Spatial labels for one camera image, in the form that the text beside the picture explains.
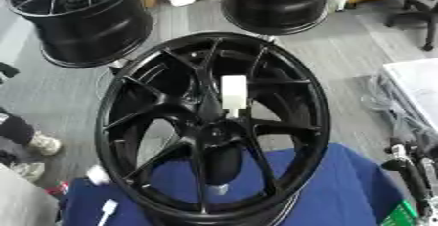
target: green object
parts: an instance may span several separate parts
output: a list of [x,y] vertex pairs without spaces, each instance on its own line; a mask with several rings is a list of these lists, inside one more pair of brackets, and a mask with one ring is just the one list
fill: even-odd
[[418,214],[408,201],[403,200],[380,226],[415,226]]

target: blue cloth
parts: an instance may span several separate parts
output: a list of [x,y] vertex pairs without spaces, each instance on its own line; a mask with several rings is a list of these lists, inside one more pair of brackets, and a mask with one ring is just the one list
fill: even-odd
[[[293,150],[267,153],[276,176],[289,165]],[[153,186],[165,194],[193,202],[194,178],[187,164],[170,162],[153,176]],[[245,155],[243,171],[230,184],[224,196],[209,194],[212,203],[229,202],[256,193],[262,187],[260,171]],[[65,200],[65,226],[95,226],[107,199],[119,202],[119,208],[106,226],[151,225],[144,213],[115,185],[93,186],[76,179]],[[339,144],[330,144],[314,177],[303,189],[296,207],[284,222],[306,226],[378,225],[402,201],[398,189],[375,163]]]

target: sneaker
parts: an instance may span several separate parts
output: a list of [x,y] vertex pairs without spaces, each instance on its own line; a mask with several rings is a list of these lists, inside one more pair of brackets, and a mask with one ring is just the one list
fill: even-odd
[[46,169],[44,163],[19,163],[11,164],[11,170],[16,172],[19,176],[26,179],[27,181],[34,183],[38,181],[44,174]]
[[41,155],[52,156],[56,154],[62,147],[60,140],[43,135],[41,132],[36,131],[29,146],[37,149]]

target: white block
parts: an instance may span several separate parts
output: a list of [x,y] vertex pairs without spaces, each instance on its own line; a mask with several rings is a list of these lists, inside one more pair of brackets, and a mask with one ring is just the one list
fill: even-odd
[[230,110],[233,117],[239,109],[246,109],[248,84],[245,75],[222,76],[222,109]]

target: white device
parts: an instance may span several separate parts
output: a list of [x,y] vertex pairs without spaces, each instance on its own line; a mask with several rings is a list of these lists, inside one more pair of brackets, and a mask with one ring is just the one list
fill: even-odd
[[231,118],[239,117],[239,109],[246,109],[248,84],[245,75],[224,75],[221,78],[222,109]]
[[99,165],[94,165],[92,168],[90,168],[87,171],[87,177],[94,185],[108,184],[111,182],[110,177]]
[[102,215],[102,218],[99,221],[98,226],[104,226],[105,223],[107,222],[108,218],[110,218],[110,216],[115,213],[115,210],[117,209],[117,207],[118,207],[118,202],[116,202],[112,199],[108,199],[105,202],[104,206],[102,207],[102,212],[104,214]]

